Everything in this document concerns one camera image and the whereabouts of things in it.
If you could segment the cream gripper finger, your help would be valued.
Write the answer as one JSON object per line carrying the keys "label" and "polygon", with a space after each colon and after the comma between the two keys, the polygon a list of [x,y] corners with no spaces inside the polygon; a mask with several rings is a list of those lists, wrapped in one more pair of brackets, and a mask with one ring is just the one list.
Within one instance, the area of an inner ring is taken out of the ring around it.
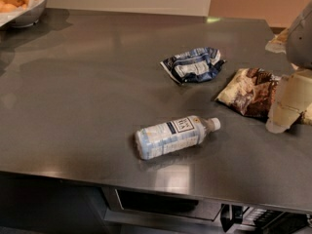
{"label": "cream gripper finger", "polygon": [[312,70],[300,69],[283,75],[271,104],[266,129],[280,134],[291,127],[312,103]]}
{"label": "cream gripper finger", "polygon": [[289,30],[285,28],[279,34],[277,34],[273,39],[267,42],[265,46],[265,50],[271,53],[285,53],[288,36],[289,36]]}

